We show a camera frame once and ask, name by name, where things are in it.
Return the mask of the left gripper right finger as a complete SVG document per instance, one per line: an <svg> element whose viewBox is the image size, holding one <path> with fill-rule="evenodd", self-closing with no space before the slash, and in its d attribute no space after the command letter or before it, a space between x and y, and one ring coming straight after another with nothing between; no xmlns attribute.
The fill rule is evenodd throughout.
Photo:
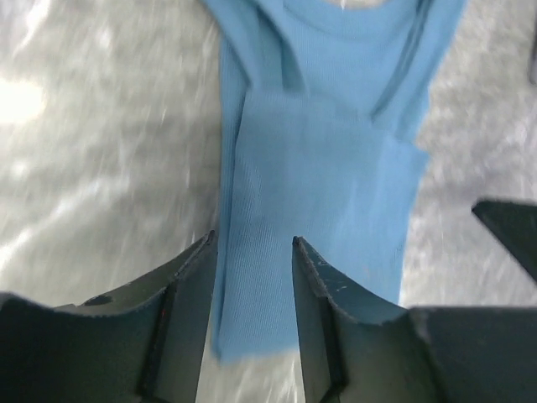
<svg viewBox="0 0 537 403"><path fill-rule="evenodd" d="M309 402L533 402L536 310L417 306L376 296L293 241Z"/></svg>

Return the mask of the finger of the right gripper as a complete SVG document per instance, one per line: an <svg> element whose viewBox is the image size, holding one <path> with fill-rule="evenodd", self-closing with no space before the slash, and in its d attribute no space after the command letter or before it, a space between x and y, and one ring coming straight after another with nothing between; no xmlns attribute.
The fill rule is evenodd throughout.
<svg viewBox="0 0 537 403"><path fill-rule="evenodd" d="M505 247L536 282L535 204L520 201L480 199L472 214Z"/></svg>

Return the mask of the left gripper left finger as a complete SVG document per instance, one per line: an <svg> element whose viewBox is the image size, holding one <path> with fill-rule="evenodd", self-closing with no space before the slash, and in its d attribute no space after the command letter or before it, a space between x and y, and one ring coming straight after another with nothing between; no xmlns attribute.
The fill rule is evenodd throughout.
<svg viewBox="0 0 537 403"><path fill-rule="evenodd" d="M192 402L216 271L208 233L80 305L1 295L4 402Z"/></svg>

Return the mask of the blue tank top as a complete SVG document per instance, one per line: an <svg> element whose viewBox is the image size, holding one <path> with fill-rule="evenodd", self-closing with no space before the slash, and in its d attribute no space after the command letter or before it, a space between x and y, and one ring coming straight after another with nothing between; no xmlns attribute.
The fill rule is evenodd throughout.
<svg viewBox="0 0 537 403"><path fill-rule="evenodd" d="M397 302L427 163L414 140L463 1L210 1L222 178L213 349L297 344L292 239Z"/></svg>

